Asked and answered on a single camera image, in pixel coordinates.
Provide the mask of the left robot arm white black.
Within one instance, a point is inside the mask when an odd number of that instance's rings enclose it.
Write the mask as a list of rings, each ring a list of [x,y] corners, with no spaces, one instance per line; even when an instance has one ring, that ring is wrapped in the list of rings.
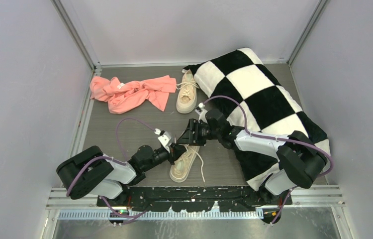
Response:
[[[66,196],[73,200],[93,194],[123,206],[128,200],[128,186],[137,185],[147,171],[165,161],[174,164],[186,151],[185,146],[175,143],[157,149],[143,145],[130,160],[122,162],[91,146],[61,163],[56,173],[67,190]]]

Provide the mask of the beige sneaker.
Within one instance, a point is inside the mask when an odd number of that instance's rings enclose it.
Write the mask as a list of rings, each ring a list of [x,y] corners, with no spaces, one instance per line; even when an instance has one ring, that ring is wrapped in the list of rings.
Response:
[[[175,164],[171,166],[170,173],[169,173],[170,178],[176,183],[184,182],[189,176],[193,162],[195,161],[196,158],[198,158],[201,161],[200,173],[201,173],[202,181],[204,185],[206,185],[206,180],[205,180],[204,171],[203,171],[204,160],[202,156],[199,154],[200,146],[184,144],[184,148],[186,149],[186,152],[184,152],[178,158]]]
[[[199,85],[194,79],[191,70],[184,72],[182,81],[177,84],[177,90],[179,91],[176,108],[181,114],[188,114],[194,111],[197,104],[197,90]]]

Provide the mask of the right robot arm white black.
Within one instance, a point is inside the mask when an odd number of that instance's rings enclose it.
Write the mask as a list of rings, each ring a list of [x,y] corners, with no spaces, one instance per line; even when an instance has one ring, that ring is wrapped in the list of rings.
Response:
[[[265,204],[273,204],[291,188],[310,188],[328,162],[300,131],[281,136],[250,132],[243,126],[231,125],[216,109],[202,111],[199,119],[190,119],[177,143],[204,146],[209,140],[235,151],[247,184],[259,191]]]

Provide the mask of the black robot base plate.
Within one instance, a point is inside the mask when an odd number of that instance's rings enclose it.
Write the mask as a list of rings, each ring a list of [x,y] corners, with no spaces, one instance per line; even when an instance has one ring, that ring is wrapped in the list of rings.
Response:
[[[129,187],[116,199],[108,199],[112,207],[132,209],[137,212],[209,212],[218,207],[223,213],[251,212],[257,207],[278,208],[286,201],[287,191],[270,196],[249,186],[188,186],[188,187]]]

